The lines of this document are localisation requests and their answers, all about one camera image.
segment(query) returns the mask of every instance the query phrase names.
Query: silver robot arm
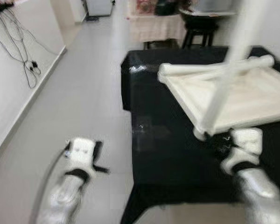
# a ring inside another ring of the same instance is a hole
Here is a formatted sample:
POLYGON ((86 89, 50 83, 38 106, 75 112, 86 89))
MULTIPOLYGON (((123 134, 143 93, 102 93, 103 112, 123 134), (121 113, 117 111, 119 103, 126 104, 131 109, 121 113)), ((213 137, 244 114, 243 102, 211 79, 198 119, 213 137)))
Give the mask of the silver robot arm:
POLYGON ((259 167, 262 131, 257 128, 231 131, 228 156, 222 170, 234 177, 246 206, 247 224, 280 224, 280 190, 259 167))
POLYGON ((81 196, 96 171, 108 173, 108 169, 95 166, 102 143, 76 138, 66 150, 69 163, 58 183, 49 195, 47 208, 34 223, 71 224, 81 203, 81 196))

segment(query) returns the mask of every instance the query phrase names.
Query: chair leg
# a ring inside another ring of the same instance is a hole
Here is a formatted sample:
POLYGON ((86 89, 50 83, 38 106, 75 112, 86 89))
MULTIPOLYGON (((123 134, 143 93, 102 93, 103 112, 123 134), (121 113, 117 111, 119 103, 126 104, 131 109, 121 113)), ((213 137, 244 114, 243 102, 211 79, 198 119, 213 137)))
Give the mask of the chair leg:
POLYGON ((202 47, 206 46, 206 41, 207 41, 207 34, 203 35, 203 40, 202 40, 202 47))
POLYGON ((209 37, 209 47, 213 46, 213 41, 214 41, 214 33, 210 33, 209 37))
POLYGON ((183 39, 182 49, 185 49, 185 47, 187 45, 187 42, 188 42, 189 35, 190 35, 190 31, 188 30, 187 33, 186 33, 185 38, 183 39))
POLYGON ((188 42, 188 49, 190 49, 191 46, 192 46, 192 44, 193 44, 194 36, 195 36, 195 32, 194 32, 194 31, 191 31, 191 32, 190 32, 189 42, 188 42))

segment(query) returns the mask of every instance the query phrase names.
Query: refrigerator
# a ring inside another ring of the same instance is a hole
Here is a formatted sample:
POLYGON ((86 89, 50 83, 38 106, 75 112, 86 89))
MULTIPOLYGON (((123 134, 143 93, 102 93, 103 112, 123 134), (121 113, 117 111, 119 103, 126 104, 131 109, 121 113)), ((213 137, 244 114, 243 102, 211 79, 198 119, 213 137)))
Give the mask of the refrigerator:
POLYGON ((109 16, 112 12, 112 0, 86 0, 90 16, 109 16))

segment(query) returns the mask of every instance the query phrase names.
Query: tile floor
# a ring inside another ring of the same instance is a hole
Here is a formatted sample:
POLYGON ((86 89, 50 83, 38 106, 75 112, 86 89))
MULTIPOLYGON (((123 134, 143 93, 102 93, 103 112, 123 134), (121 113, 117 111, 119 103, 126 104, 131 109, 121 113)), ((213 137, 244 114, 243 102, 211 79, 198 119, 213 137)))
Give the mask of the tile floor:
MULTIPOLYGON (((85 23, 0 159, 0 224, 27 224, 44 170, 75 136, 104 141, 99 174, 77 224, 119 224, 133 185, 130 114, 122 110, 120 63, 130 44, 126 0, 111 18, 85 23)), ((61 160, 50 186, 64 166, 61 160)), ((137 224, 243 224, 240 205, 175 205, 148 210, 137 224)))

